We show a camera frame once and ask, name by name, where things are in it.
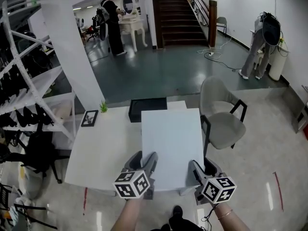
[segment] black pants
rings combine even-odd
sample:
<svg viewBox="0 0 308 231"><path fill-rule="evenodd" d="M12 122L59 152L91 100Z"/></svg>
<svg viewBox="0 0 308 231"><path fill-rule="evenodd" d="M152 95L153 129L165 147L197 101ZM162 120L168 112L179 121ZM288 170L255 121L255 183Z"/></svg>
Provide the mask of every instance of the black pants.
<svg viewBox="0 0 308 231"><path fill-rule="evenodd" d="M174 215L169 219L170 227L173 231L202 231L196 224L191 221L185 220L179 215Z"/></svg>
<svg viewBox="0 0 308 231"><path fill-rule="evenodd" d="M118 23L113 23L110 20L107 21L107 24L112 54L118 55L124 51L121 40L120 26Z"/></svg>

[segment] grey floor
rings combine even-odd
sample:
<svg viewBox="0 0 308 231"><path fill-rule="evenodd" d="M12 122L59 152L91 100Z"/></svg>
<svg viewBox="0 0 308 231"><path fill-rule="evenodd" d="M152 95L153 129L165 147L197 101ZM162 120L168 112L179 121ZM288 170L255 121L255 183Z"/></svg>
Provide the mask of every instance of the grey floor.
<svg viewBox="0 0 308 231"><path fill-rule="evenodd" d="M255 90L245 90L248 100ZM301 132L294 133L292 113L281 98L248 101L244 119L245 135L234 149L216 150L209 145L207 157L218 164L238 185L228 202L234 212L254 231L299 231L306 223L308 212L308 150L307 139ZM187 107L197 107L186 102ZM229 111L230 107L218 102L213 111ZM235 112L240 117L241 111ZM68 160L56 161L59 177L64 179ZM0 165L3 184L17 181L17 166ZM278 184L280 182L284 211ZM84 206L85 188L63 183L57 184L51 170L46 178L48 187L35 200L36 206L47 206L51 217L45 220L61 231L107 231L119 217L125 200L88 189ZM193 192L179 196L177 191L157 192L152 201L144 201L137 231L160 228L171 215L172 207L181 205L184 218L204 225L201 217L211 209L209 204L196 206ZM213 231L222 231L217 217L210 217Z"/></svg>
<svg viewBox="0 0 308 231"><path fill-rule="evenodd" d="M200 92L203 80L209 76L219 76L230 90L285 87L282 81L275 82L267 74L261 80L256 80L253 74L249 80L243 80L238 70L233 72L221 63L204 58L204 54L198 54L197 51L204 49L204 46L172 46L153 50L149 33L146 33L147 48L142 44L141 35L136 34L138 51L135 53L130 35L124 35L123 38L128 53L118 57L108 55L107 44L98 38L90 39L85 47L107 104L131 99L196 94ZM216 47L227 41L229 38L218 33ZM241 68L248 56L248 50L234 41L217 52L223 54L219 61L235 69ZM62 74L53 88L53 94L70 90ZM79 101L76 110L77 113L83 112Z"/></svg>

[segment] stair railing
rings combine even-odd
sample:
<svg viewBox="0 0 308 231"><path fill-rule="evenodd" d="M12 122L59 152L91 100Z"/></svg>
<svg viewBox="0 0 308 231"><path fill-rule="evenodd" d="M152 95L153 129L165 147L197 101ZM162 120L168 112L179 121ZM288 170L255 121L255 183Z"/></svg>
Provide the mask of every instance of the stair railing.
<svg viewBox="0 0 308 231"><path fill-rule="evenodd" d="M190 4L194 1L195 6L199 9L201 16L208 25L208 44L211 47L215 46L216 41L216 27L217 27L217 2L209 1L209 6L204 0L187 0Z"/></svg>

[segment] wooden post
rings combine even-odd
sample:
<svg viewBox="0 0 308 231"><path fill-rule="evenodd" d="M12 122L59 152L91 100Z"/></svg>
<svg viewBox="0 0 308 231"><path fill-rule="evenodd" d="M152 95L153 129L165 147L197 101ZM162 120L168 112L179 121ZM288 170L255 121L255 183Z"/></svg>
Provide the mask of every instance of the wooden post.
<svg viewBox="0 0 308 231"><path fill-rule="evenodd" d="M160 21L159 0L153 0L153 9L154 9L154 18L155 18L157 48L162 49L164 47L164 44L163 44L162 25Z"/></svg>
<svg viewBox="0 0 308 231"><path fill-rule="evenodd" d="M217 1L209 1L208 44L215 47L217 28Z"/></svg>

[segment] backpack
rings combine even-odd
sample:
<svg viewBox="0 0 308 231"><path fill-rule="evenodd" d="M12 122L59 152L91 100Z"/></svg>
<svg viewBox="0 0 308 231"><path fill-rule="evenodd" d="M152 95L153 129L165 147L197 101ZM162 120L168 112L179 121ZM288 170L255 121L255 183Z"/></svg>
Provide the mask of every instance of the backpack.
<svg viewBox="0 0 308 231"><path fill-rule="evenodd" d="M107 10L103 7L104 4L107 2L108 0L105 0L102 4L102 7L100 9L97 9L96 11L96 15L99 18L99 24L102 24L106 21L109 20L109 13L107 12Z"/></svg>

